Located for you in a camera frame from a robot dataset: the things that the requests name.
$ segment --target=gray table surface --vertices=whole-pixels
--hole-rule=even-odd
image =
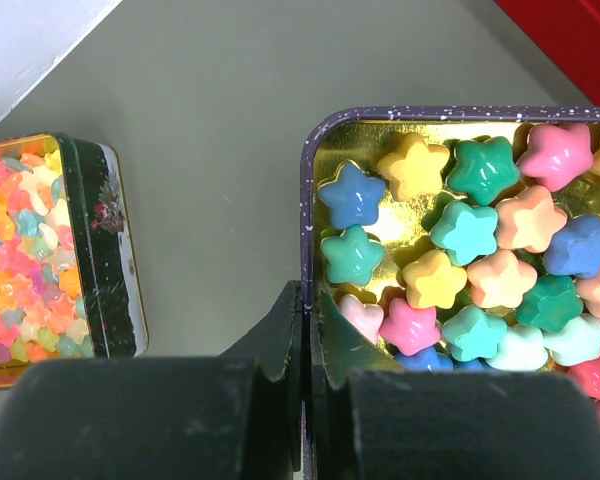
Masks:
[[[214,355],[299,278],[299,156],[323,117],[585,103],[492,0],[125,0],[0,140],[118,151],[148,353]]]

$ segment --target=red object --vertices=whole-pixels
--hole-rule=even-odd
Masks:
[[[600,0],[496,0],[595,105],[600,106]]]

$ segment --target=purple tin rim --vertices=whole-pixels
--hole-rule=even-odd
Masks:
[[[421,122],[600,123],[600,107],[358,107],[336,112],[313,129],[300,162],[300,265],[302,304],[311,314],[313,300],[313,159],[322,140],[336,128],[365,120]]]

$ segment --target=green star candy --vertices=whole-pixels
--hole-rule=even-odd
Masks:
[[[347,228],[342,235],[322,240],[320,249],[327,259],[327,279],[331,283],[364,286],[371,281],[373,269],[384,256],[380,243],[369,240],[360,225]]]
[[[522,297],[522,303],[516,308],[516,320],[528,327],[558,333],[569,320],[581,315],[582,310],[582,300],[576,296],[571,277],[544,275]]]
[[[455,157],[456,166],[447,184],[466,192],[480,205],[489,205],[520,180],[520,170],[513,163],[513,147],[505,137],[493,137],[484,143],[463,140],[456,145]]]
[[[493,358],[507,332],[507,322],[469,305],[442,326],[442,335],[451,344],[451,355],[459,362]]]

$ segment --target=teal star candy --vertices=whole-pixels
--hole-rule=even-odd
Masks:
[[[505,189],[520,180],[520,170],[513,163],[513,147],[505,137],[493,137],[483,143],[475,140],[458,142],[456,166],[447,184],[466,192],[480,205],[489,205]]]
[[[451,355],[459,362],[493,358],[507,332],[507,322],[469,305],[442,326],[442,335],[451,344]]]
[[[582,300],[576,296],[571,277],[544,275],[522,297],[516,308],[516,320],[528,327],[558,333],[582,310]]]
[[[331,283],[364,286],[371,281],[373,269],[384,256],[380,243],[369,240],[360,225],[347,228],[342,235],[322,240],[320,249],[327,259],[327,279]]]
[[[455,200],[444,207],[430,237],[434,245],[447,250],[451,263],[461,266],[496,251],[497,226],[498,213],[493,208],[470,207]]]

